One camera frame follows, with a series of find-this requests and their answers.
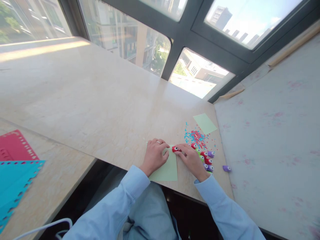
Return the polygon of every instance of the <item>cable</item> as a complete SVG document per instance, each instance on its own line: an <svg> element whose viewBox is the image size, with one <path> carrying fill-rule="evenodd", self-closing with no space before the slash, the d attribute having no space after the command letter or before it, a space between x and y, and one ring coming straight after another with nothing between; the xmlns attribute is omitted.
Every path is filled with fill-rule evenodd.
<svg viewBox="0 0 320 240"><path fill-rule="evenodd" d="M66 232L68 232L69 230L62 230L62 231L60 231L60 232L57 232L56 233L56 238L58 239L58 240L62 240L62 237L59 235L60 233L66 233Z"/></svg>
<svg viewBox="0 0 320 240"><path fill-rule="evenodd" d="M62 219L60 219L60 220L58 220L58 221L55 221L55 222L53 222L53 223L49 223L49 224L44 225L44 226L42 226L42 227L38 227L38 228L33 229L33 230L29 231L29 232L26 232L26 233L20 235L19 237L16 237L14 240L21 239L21 238L23 238L23 237L25 237L25 236L27 236L27 235L29 235L29 234L31 234L31 233L38 232L38 231L40 231L40 230L46 229L46 228L48 228L48 227L51 227L51 226L56 225L56 224L61 223L61 222L68 222L68 223L69 223L69 229L72 227L72 221L71 221L70 218L62 218Z"/></svg>

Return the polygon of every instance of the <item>light green paper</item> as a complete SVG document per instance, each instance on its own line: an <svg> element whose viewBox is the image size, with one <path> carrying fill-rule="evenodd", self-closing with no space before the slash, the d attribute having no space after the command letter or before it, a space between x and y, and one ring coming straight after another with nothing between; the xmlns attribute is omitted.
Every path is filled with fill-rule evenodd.
<svg viewBox="0 0 320 240"><path fill-rule="evenodd" d="M193 116L194 120L196 120L198 126L203 131L204 135L207 135L215 130L217 130L217 127L213 124L213 122L210 120L210 118L205 114L200 114L197 116Z"/></svg>
<svg viewBox="0 0 320 240"><path fill-rule="evenodd" d="M165 148L163 150L164 154L169 151L169 157L165 164L163 164L157 171L155 171L149 177L150 181L177 181L178 180L178 170L177 170L177 158L172 152L172 147L174 145L169 145L170 148Z"/></svg>

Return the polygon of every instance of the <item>black window frame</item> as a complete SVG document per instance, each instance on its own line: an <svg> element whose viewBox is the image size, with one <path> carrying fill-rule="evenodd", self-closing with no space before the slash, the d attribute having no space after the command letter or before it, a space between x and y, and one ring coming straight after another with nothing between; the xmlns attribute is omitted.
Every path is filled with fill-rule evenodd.
<svg viewBox="0 0 320 240"><path fill-rule="evenodd" d="M179 22L139 0L100 1L173 39L161 78L169 80L185 47L235 74L234 78L208 100L211 103L226 94L320 18L320 1L303 0L265 40L250 50L204 23L214 0L188 0ZM90 40L78 1L59 2L72 34Z"/></svg>

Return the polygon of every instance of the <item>blue sky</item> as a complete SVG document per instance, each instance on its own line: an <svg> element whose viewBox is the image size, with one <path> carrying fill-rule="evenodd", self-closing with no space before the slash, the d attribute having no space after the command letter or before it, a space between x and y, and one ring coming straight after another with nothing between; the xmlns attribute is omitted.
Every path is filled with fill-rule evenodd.
<svg viewBox="0 0 320 240"><path fill-rule="evenodd" d="M209 10L208 19L217 6L227 7L232 17L224 31L229 29L232 34L239 30L237 38L245 32L248 33L243 41L247 43L255 34L261 35L268 28L275 27L300 2L301 0L215 0Z"/></svg>

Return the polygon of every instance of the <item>dark floor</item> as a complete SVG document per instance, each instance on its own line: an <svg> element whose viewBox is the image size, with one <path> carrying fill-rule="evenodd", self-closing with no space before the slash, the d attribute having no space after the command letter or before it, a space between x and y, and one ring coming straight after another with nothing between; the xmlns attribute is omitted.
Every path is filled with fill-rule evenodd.
<svg viewBox="0 0 320 240"><path fill-rule="evenodd" d="M97 160L61 208L53 222L61 218L70 218L75 223L83 214L102 180L113 167L111 164ZM177 220L179 234L183 240L223 239L206 205L169 188L162 187L162 189L167 199L168 207ZM55 225L48 228L42 234L40 240L55 240L57 232L68 228L67 223ZM263 234L267 240L280 239L264 232Z"/></svg>

